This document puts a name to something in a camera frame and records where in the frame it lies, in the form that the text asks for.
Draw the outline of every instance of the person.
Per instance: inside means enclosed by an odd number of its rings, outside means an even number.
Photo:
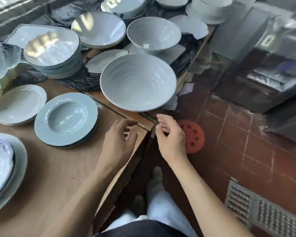
[[[181,183],[203,235],[252,237],[245,225],[224,206],[189,162],[185,150],[185,135],[178,123],[171,116],[158,114],[157,117],[159,150]],[[129,127],[136,124],[134,120],[124,119],[112,125],[105,135],[95,170],[41,236],[87,236],[102,196],[134,150],[137,132],[134,128],[130,131]],[[125,132],[129,132],[128,138],[125,138]],[[147,202],[146,215],[137,218],[136,213],[126,210],[97,236],[197,236],[170,194],[165,191],[160,167],[154,168],[147,185]],[[138,215],[142,214],[143,198],[136,196],[132,206]]]

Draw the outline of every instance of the wooden table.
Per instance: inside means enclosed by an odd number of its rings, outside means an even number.
[[[200,52],[202,51],[203,47],[205,46],[205,44],[209,41],[209,38],[212,36],[213,32],[215,30],[215,26],[209,26],[208,27],[208,35],[204,38],[204,41],[202,43],[202,45],[200,46],[200,48],[197,51],[197,55],[195,56],[195,58],[200,54]],[[84,57],[84,61],[86,60],[86,58],[92,58],[98,54],[101,53],[101,50],[99,49],[91,49],[90,51],[86,52],[83,57]],[[177,79],[177,87],[179,87],[182,82],[184,81],[184,77],[188,72],[188,68],[186,70],[183,71],[183,73],[178,77]],[[148,119],[146,119],[144,116],[140,115],[137,112],[131,112],[131,111],[126,111],[123,110],[117,106],[115,106],[114,104],[112,104],[104,95],[101,91],[88,91],[86,92],[86,94],[92,96],[96,101],[100,102],[101,104],[107,106],[108,108],[110,108],[111,110],[115,111],[116,113],[124,116],[125,118],[131,118],[134,120],[137,120],[139,122],[139,126],[141,126],[142,128],[146,129],[147,131],[151,131],[152,128],[154,127],[154,123]]]
[[[76,92],[49,79],[39,84],[48,99]],[[25,178],[13,198],[0,210],[0,237],[38,237],[57,216],[81,184],[95,169],[105,133],[115,120],[124,117],[107,107],[99,108],[97,130],[89,141],[72,149],[60,149],[41,142],[34,132],[34,122],[18,126],[0,124],[0,132],[19,138],[28,154]],[[114,203],[139,161],[138,152],[147,131],[136,126],[138,139],[128,164],[108,187],[98,211],[105,203]]]

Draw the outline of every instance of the tile floor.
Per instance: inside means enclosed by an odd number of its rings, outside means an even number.
[[[199,175],[225,201],[230,177],[244,187],[296,215],[296,144],[279,135],[263,132],[260,115],[209,93],[213,74],[195,75],[192,93],[178,98],[175,119],[190,119],[204,131],[205,144],[189,159]],[[175,175],[162,159],[154,140],[146,156],[124,188],[108,223],[120,214],[136,194],[143,194],[154,166],[164,172],[164,185],[188,217],[199,236],[196,218]],[[269,236],[254,227],[255,236]]]

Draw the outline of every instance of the person's left hand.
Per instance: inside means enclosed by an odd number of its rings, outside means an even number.
[[[130,130],[129,126],[137,125],[137,121],[123,119],[115,121],[109,131],[105,134],[103,149],[98,165],[108,171],[119,171],[126,165],[133,153],[137,140],[137,128]]]

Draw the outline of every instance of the white pants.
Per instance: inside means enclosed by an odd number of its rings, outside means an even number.
[[[158,183],[151,189],[148,189],[147,199],[147,215],[141,215],[139,218],[136,218],[130,210],[126,210],[117,220],[111,223],[105,231],[133,221],[150,219],[169,225],[188,237],[197,237],[191,224],[173,201],[171,195],[164,190],[162,183]]]

